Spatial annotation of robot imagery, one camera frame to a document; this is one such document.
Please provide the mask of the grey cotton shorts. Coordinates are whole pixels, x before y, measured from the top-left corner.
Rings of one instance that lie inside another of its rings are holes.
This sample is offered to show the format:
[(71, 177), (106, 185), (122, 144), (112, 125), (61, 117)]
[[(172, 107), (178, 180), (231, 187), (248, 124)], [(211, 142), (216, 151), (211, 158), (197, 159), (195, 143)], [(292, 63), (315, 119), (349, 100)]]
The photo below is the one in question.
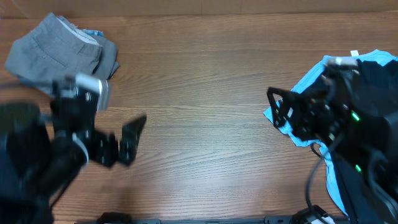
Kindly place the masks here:
[(105, 37), (88, 35), (50, 12), (28, 34), (14, 41), (5, 62), (17, 78), (48, 83), (39, 90), (53, 97), (52, 82), (77, 73), (110, 79), (119, 68), (118, 48)]

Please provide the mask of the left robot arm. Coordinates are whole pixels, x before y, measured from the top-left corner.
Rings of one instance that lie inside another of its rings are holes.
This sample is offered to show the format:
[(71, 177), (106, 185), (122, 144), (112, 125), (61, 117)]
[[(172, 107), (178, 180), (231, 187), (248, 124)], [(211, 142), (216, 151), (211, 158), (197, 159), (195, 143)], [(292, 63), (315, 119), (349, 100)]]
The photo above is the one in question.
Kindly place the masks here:
[(1, 105), (1, 222), (52, 223), (52, 210), (89, 162), (129, 166), (146, 115), (122, 128), (122, 138), (95, 128), (106, 82), (53, 82), (50, 114), (35, 103)]

